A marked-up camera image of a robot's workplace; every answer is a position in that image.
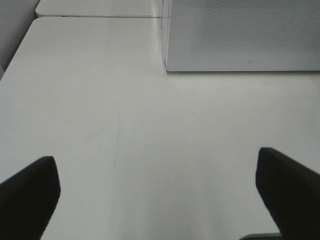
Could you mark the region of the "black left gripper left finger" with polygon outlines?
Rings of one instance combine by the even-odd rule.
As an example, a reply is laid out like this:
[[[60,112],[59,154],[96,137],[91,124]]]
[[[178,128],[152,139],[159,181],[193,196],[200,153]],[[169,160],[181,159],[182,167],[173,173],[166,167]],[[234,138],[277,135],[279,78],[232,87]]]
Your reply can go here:
[[[61,194],[56,161],[44,156],[0,184],[0,238],[39,240]]]

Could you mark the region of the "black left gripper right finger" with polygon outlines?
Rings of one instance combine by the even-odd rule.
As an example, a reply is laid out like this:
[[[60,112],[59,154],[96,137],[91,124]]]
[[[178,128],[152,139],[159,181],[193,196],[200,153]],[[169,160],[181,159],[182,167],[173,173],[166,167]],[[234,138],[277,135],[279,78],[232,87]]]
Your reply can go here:
[[[320,175],[280,151],[258,152],[255,185],[285,240],[320,238]]]

